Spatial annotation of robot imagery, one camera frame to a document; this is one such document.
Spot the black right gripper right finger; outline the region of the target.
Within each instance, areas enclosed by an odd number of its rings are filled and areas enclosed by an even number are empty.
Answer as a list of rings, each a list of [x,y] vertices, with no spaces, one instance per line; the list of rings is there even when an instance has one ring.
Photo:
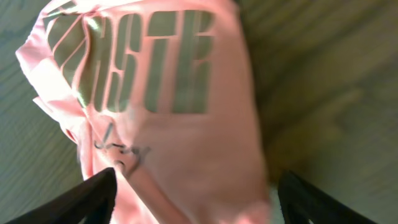
[[[278,196],[287,224],[376,224],[291,171],[280,177]]]

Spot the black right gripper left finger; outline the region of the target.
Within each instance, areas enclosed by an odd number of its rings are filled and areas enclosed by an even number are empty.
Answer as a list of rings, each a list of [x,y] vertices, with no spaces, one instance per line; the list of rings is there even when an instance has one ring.
[[[6,224],[109,224],[116,193],[116,173],[109,167]]]

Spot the pink printed t-shirt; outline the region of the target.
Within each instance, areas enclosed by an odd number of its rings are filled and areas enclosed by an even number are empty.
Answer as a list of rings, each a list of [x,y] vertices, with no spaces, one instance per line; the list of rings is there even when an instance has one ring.
[[[269,223],[236,2],[51,1],[16,57],[83,177],[116,169],[112,223]]]

